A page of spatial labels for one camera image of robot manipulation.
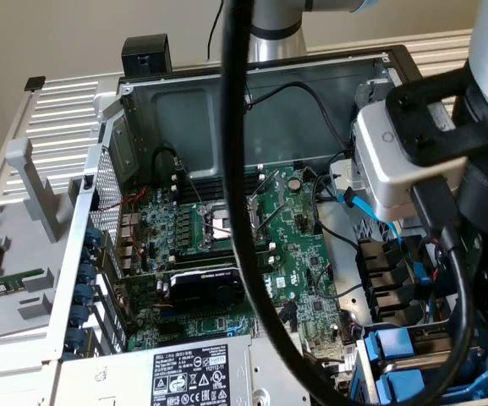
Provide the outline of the open CPU socket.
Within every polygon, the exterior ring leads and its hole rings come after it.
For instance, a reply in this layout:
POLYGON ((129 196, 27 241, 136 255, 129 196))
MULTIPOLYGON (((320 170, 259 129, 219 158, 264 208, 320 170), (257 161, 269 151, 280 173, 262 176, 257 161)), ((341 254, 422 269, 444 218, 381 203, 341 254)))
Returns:
MULTIPOLYGON (((264 243, 266 232, 261 222, 258 196, 247 197, 246 207, 255 242, 264 243)), ((208 203, 198 210, 198 214, 202 226, 198 247, 203 250, 221 249, 220 243, 229 241, 232 232, 226 203, 223 200, 208 203)))

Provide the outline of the open metal PC case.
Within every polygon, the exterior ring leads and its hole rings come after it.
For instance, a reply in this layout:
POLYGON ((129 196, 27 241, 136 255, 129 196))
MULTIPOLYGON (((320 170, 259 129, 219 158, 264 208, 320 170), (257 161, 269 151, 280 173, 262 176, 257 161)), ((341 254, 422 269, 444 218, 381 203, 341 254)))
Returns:
MULTIPOLYGON (((102 120, 100 139, 88 156, 64 257, 62 279, 69 283, 69 308, 53 406, 63 363, 140 351, 127 348, 129 318, 116 295, 124 275, 118 244, 124 207, 133 193, 170 186, 172 175, 182 171, 176 157, 193 180, 222 177, 219 79, 215 68, 121 79, 115 108, 102 120)), ((351 188, 343 197, 335 194, 330 164, 355 154, 349 136, 357 87, 380 79, 393 83, 393 90, 423 78, 401 47, 251 65, 242 95, 245 160, 239 188, 248 217, 246 173, 278 167, 311 169, 322 185, 315 200, 315 221, 326 236, 336 288, 350 290, 340 305, 354 324, 355 344, 367 327, 391 325, 371 319, 356 262, 358 241, 398 242, 424 311, 413 326, 445 322, 454 344, 425 389, 393 404, 417 403, 425 396, 433 405, 458 374, 469 348, 476 344, 488 349, 488 267, 482 236, 460 211, 460 185, 453 193, 441 175, 411 187, 416 216, 391 222, 375 216, 380 220, 375 228, 367 222, 370 207, 351 188)), ((451 96, 428 106, 442 130, 471 122, 476 117, 473 107, 467 96, 451 96)), ((250 233, 253 249, 247 256, 268 297, 257 269, 251 226, 250 233)), ((310 406, 321 404, 312 392, 314 386, 327 388, 331 406, 361 403, 348 397, 353 370, 345 381, 332 377, 293 340, 269 297, 262 305, 272 313, 268 322, 261 321, 259 309, 249 304, 264 328, 261 337, 270 341, 308 392, 310 406)))

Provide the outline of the grey power supply unit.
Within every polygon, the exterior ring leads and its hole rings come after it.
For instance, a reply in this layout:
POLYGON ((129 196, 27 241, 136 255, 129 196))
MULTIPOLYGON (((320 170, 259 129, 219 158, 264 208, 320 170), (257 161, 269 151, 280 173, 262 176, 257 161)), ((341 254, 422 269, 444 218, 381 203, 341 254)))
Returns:
POLYGON ((243 335, 63 363, 55 406, 310 406, 265 337, 243 335))

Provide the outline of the black plastic block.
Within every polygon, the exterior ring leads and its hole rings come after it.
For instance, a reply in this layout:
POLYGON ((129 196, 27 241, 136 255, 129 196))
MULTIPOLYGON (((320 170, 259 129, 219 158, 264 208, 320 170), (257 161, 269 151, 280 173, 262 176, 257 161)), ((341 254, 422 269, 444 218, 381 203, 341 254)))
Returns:
POLYGON ((135 36, 125 40, 121 60, 126 77, 172 73, 168 35, 135 36))

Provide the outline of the hard drive in blue caddy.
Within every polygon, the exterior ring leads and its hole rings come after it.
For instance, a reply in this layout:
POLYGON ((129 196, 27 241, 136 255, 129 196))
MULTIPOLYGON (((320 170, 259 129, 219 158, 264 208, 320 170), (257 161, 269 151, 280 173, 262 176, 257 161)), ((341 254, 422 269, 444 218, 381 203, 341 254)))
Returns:
MULTIPOLYGON (((389 404, 380 403, 380 399, 378 397, 377 390, 376 390, 376 380, 378 379, 380 374, 375 374, 372 371, 370 362, 365 352, 365 343, 364 343, 365 334, 369 331, 373 331, 379 328, 380 326, 385 326, 385 325, 393 326, 388 324, 369 326, 365 329, 362 337, 356 342, 356 346, 358 349, 358 356, 353 368, 353 377, 348 390, 348 397, 351 400, 358 401, 361 403, 371 403, 378 406, 392 406, 392 404, 394 403, 394 402, 389 404)), ((469 352, 473 348, 488 351, 488 349, 483 349, 478 345, 474 344, 469 348, 469 352)), ((439 404, 439 397, 433 401, 433 406, 442 406, 439 404)), ((452 406, 488 406, 488 401, 486 400, 472 401, 467 403, 458 403, 452 406)))

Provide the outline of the black RAM slot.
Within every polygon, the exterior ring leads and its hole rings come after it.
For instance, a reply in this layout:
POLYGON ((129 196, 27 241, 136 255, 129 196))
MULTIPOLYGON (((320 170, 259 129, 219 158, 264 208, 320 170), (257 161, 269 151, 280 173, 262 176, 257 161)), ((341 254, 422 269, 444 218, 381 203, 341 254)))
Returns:
MULTIPOLYGON (((258 175, 247 174, 244 176, 244 194, 252 195, 259 187, 258 175)), ((188 179, 177 186, 176 201, 179 204, 191 204, 202 201, 223 200, 224 189, 222 178, 202 178, 193 182, 188 179)))
MULTIPOLYGON (((187 178, 183 171, 176 172, 172 175, 171 180, 174 180, 178 186, 178 190, 183 193, 193 193, 187 178)), ((222 177, 209 177, 209 178, 198 178, 193 180, 195 187, 200 194, 202 193, 213 193, 213 192, 223 192, 223 180, 222 177)), ((244 175, 244 189, 251 193, 260 184, 260 175, 258 173, 246 173, 244 175)))

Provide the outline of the green Dell motherboard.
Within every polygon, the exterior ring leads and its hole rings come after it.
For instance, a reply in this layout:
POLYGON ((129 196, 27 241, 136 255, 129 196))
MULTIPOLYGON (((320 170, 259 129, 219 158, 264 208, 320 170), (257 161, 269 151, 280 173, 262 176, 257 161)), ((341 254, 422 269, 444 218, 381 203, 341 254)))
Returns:
MULTIPOLYGON (((350 290, 336 288, 336 271, 327 252, 326 236, 315 221, 315 200, 322 185, 307 167, 267 168, 252 173, 258 173, 262 181, 277 169, 279 174, 257 195, 261 222, 277 207, 285 206, 264 228, 266 241, 255 242, 257 269, 280 322, 293 340, 332 377, 345 381, 351 370, 345 369, 343 349, 354 344, 354 324, 340 305, 350 290), (290 178, 302 182, 298 193, 288 189, 290 178)), ((214 266, 237 268, 236 261, 175 262, 177 253, 213 251, 198 247, 202 237, 200 202, 179 204, 177 190, 173 180, 168 187, 143 189, 129 197, 118 239, 123 278, 171 275, 214 266)), ((219 250, 232 249, 230 240, 220 245, 219 250)), ((207 338, 261 337, 264 333, 246 295, 242 304, 227 310, 191 313, 167 308, 135 310, 117 292, 117 286, 116 295, 128 314, 130 351, 207 338)))

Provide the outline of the thin steel locking lever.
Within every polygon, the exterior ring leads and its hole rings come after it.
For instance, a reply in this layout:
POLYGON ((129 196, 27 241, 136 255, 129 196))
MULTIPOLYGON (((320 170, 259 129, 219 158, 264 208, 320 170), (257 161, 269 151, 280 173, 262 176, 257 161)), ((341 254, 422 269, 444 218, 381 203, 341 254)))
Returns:
POLYGON ((184 175, 187 178, 192 190, 195 192, 196 198, 200 202, 202 211, 204 211, 206 209, 205 204, 204 204, 203 200, 201 199, 200 194, 199 194, 197 188, 195 187, 195 184, 194 184, 192 178, 189 176, 189 172, 186 169, 183 160, 179 157, 176 157, 176 160, 178 161, 177 167, 184 172, 184 175))
POLYGON ((249 197, 251 200, 253 200, 270 182, 272 178, 274 178, 276 175, 279 174, 279 170, 275 170, 272 173, 268 174, 259 184, 259 186, 255 189, 255 191, 251 194, 249 197))
POLYGON ((284 204, 277 207, 256 229, 255 233, 260 232, 264 229, 275 217, 276 215, 284 208, 284 204))

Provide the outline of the installed green RAM stick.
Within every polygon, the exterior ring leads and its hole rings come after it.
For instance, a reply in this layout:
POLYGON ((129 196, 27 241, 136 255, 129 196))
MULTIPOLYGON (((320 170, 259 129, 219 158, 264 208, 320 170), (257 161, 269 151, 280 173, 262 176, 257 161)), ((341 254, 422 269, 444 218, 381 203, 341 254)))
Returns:
POLYGON ((175 262, 177 264, 192 263, 217 263, 217 262, 235 262, 235 254, 230 249, 201 251, 194 254, 177 253, 175 262))

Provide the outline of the blue plastic disk carrier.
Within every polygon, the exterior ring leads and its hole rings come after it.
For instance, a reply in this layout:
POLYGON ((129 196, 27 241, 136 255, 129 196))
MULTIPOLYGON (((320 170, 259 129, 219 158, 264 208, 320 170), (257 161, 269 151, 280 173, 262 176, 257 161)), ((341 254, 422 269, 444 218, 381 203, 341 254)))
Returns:
MULTIPOLYGON (((435 353, 387 362, 376 380, 380 403, 403 401, 425 389, 446 358, 446 353, 435 353)), ((439 404, 481 400, 488 401, 488 351, 473 348, 454 381, 440 395, 439 404)))

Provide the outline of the grey plastic parts rack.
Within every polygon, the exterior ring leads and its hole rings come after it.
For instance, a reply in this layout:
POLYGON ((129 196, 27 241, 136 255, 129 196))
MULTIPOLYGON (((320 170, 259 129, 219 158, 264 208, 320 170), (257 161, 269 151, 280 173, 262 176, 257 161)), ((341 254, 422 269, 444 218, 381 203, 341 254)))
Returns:
POLYGON ((0 202, 0 277, 37 269, 43 273, 24 279, 24 290, 0 295, 0 342, 48 325, 80 189, 72 179, 64 192, 54 192, 38 173, 27 139, 12 140, 5 161, 24 181, 27 196, 0 202))

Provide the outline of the black graphics card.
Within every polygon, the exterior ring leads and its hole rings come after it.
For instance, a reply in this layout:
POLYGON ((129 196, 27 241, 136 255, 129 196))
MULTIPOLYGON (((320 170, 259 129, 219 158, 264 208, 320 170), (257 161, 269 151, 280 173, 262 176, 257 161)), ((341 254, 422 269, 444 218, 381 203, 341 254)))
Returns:
POLYGON ((178 313, 227 310, 245 300, 239 269, 234 266, 125 277, 117 292, 135 310, 167 308, 178 313))

